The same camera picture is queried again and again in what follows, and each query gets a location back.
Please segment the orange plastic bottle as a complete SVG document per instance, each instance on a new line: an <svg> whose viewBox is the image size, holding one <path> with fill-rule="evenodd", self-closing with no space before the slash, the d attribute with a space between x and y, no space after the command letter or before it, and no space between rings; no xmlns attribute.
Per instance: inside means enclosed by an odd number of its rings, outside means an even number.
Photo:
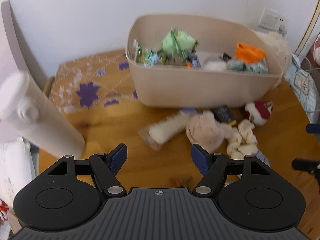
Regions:
<svg viewBox="0 0 320 240"><path fill-rule="evenodd" d="M189 62L189 61L186 61L185 62L185 67L186 68L193 68L193 64L191 62Z"/></svg>

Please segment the white fluffy plush toy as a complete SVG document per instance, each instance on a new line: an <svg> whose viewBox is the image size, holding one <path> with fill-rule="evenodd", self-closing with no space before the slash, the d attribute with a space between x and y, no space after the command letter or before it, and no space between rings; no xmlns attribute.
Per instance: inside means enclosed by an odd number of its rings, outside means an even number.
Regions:
<svg viewBox="0 0 320 240"><path fill-rule="evenodd" d="M273 86L269 87L269 89L274 89L279 86L282 78L287 74L289 67L291 66L292 51L288 42L286 42L279 33L274 31L262 33L255 30L253 32L270 48L281 66L282 77L277 79Z"/></svg>

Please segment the white bread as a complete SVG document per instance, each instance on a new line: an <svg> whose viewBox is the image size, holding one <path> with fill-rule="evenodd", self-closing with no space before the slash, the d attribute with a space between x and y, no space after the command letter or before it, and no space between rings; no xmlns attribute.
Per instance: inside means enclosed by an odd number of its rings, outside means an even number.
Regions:
<svg viewBox="0 0 320 240"><path fill-rule="evenodd" d="M159 151L170 139L183 132L190 118L197 113L193 108L180 109L161 121L143 127L138 134L154 151Z"/></svg>

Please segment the red white headphones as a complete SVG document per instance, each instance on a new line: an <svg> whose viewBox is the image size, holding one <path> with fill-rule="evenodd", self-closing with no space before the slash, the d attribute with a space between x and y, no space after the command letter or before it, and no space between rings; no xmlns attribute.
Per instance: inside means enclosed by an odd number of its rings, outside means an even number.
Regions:
<svg viewBox="0 0 320 240"><path fill-rule="evenodd" d="M313 60L320 66L320 34L318 34L313 44Z"/></svg>

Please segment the blue white porcelain-pattern tissue pack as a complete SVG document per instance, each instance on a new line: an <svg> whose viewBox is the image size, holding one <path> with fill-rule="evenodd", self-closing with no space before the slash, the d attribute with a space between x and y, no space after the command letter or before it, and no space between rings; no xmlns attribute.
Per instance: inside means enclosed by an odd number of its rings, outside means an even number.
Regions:
<svg viewBox="0 0 320 240"><path fill-rule="evenodd" d="M260 161L262 161L267 166L269 166L269 167L271 166L271 162L268 159L268 157L266 155L264 155L260 150L257 151L257 153L255 154L255 157L258 158Z"/></svg>

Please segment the dark snack packet in bin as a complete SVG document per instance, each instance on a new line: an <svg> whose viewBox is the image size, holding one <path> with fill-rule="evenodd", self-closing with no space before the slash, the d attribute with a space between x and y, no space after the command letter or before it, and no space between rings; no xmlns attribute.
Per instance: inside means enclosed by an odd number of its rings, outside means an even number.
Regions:
<svg viewBox="0 0 320 240"><path fill-rule="evenodd" d="M228 62L229 60L232 59L232 57L229 56L227 53L223 53L221 59L222 59L224 62Z"/></svg>

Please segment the beige plastic storage bin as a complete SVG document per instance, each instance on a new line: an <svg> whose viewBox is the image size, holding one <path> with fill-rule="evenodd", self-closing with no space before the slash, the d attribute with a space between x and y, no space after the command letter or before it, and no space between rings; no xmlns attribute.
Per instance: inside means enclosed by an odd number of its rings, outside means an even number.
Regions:
<svg viewBox="0 0 320 240"><path fill-rule="evenodd" d="M146 68L137 63L134 42L156 50L161 47L163 38L172 27L182 29L199 41L199 56L219 53L232 55L237 42L260 48L267 54L268 73L214 72L163 65ZM274 53L254 31L239 23L206 16L139 16L129 31L125 53L138 98L149 107L241 107L262 98L283 75Z"/></svg>

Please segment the green snack bag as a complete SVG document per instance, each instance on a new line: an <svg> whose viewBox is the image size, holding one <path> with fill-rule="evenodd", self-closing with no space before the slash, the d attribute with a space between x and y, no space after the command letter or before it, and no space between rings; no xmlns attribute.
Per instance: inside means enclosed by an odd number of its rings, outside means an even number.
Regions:
<svg viewBox="0 0 320 240"><path fill-rule="evenodd" d="M171 28L163 38L161 52L168 58L178 57L181 61L186 61L198 45L199 42L185 31Z"/></svg>

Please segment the red white plush toy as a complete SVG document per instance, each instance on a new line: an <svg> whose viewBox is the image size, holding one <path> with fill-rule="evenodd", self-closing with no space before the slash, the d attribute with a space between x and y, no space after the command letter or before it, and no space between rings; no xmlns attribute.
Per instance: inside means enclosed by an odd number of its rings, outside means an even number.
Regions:
<svg viewBox="0 0 320 240"><path fill-rule="evenodd" d="M249 102L245 105L245 112L250 122L255 126L263 126L270 119L273 112L272 101Z"/></svg>

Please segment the orange sock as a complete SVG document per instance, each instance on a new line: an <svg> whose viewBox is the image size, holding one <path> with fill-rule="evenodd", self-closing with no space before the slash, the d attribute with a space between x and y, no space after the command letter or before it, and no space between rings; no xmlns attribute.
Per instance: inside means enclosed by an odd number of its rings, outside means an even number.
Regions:
<svg viewBox="0 0 320 240"><path fill-rule="evenodd" d="M242 42L236 44L235 58L247 64L260 62L267 57L266 53L260 49Z"/></svg>

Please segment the black small box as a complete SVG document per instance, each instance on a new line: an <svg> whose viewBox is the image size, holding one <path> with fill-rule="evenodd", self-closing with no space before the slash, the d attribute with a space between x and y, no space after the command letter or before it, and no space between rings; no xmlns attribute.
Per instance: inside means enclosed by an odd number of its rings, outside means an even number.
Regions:
<svg viewBox="0 0 320 240"><path fill-rule="evenodd" d="M215 120L221 123L228 124L230 126L236 125L236 119L230 109L224 105L218 108L214 108L211 110Z"/></svg>

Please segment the light blue quilted cloth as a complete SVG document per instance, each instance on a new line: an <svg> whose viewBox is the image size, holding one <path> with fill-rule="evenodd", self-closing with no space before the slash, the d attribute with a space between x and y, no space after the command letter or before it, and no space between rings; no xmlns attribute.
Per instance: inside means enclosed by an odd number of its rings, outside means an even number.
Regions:
<svg viewBox="0 0 320 240"><path fill-rule="evenodd" d="M319 92L316 83L311 76L312 67L308 59L309 67L304 70L297 55L292 55L291 66L284 75L298 101L304 109L311 124L316 124L319 118Z"/></svg>

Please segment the beige hair claw clip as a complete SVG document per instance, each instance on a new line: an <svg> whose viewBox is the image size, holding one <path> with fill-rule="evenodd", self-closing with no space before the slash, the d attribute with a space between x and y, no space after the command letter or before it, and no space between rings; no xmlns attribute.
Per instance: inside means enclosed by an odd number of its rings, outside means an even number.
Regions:
<svg viewBox="0 0 320 240"><path fill-rule="evenodd" d="M193 177L187 178L171 178L172 187L191 187L193 184Z"/></svg>

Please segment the white wall switch socket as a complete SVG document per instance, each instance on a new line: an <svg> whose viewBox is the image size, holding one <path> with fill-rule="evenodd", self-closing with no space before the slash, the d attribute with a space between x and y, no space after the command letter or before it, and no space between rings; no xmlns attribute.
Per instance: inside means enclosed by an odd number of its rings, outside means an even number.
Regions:
<svg viewBox="0 0 320 240"><path fill-rule="evenodd" d="M258 27L279 33L282 37L287 34L288 19L280 13L265 8L260 18Z"/></svg>

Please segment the green scrunchie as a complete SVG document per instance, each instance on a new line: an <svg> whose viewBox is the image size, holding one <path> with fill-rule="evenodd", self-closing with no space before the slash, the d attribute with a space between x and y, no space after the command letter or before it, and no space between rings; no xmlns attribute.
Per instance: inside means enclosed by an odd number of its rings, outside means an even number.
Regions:
<svg viewBox="0 0 320 240"><path fill-rule="evenodd" d="M267 74L268 67L261 62L245 63L241 60L229 60L227 62L227 68L232 71L250 72L258 74Z"/></svg>

